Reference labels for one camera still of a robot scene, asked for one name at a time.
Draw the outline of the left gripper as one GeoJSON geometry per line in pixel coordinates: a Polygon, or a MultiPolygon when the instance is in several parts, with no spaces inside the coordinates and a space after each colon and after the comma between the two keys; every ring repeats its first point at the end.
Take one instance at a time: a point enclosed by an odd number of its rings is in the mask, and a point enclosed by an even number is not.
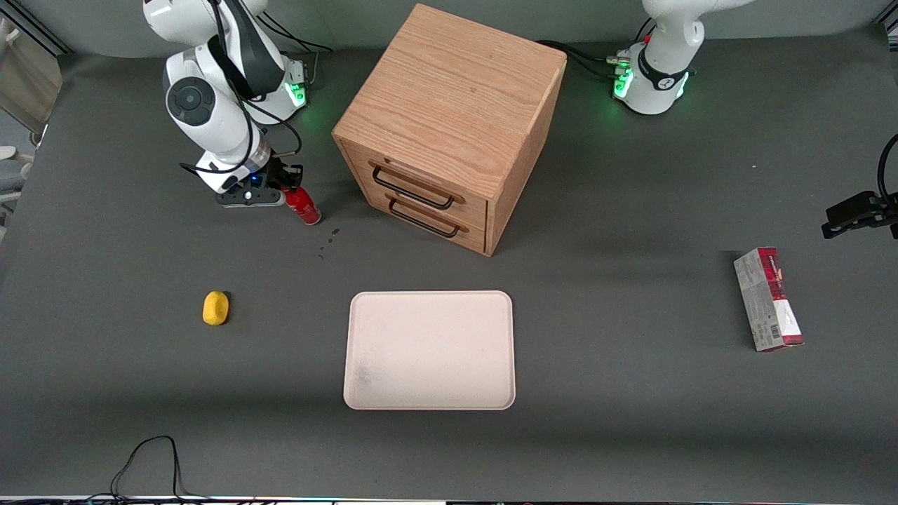
{"type": "Polygon", "coordinates": [[[827,221],[822,224],[825,240],[862,228],[886,226],[892,238],[898,239],[897,195],[878,197],[873,191],[862,191],[828,208],[826,218],[827,221]]]}

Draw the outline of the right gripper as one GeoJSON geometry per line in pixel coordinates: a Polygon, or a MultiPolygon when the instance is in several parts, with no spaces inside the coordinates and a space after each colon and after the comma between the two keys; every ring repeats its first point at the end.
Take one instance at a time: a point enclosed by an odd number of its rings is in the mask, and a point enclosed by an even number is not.
{"type": "MultiPolygon", "coordinates": [[[[273,158],[272,151],[254,151],[240,164],[243,152],[235,156],[219,156],[204,152],[195,164],[195,173],[206,185],[218,194],[237,191],[263,191],[267,181],[266,171],[273,158]]],[[[283,167],[269,169],[269,188],[288,191],[302,186],[304,166],[289,164],[288,172],[283,167]]]]}

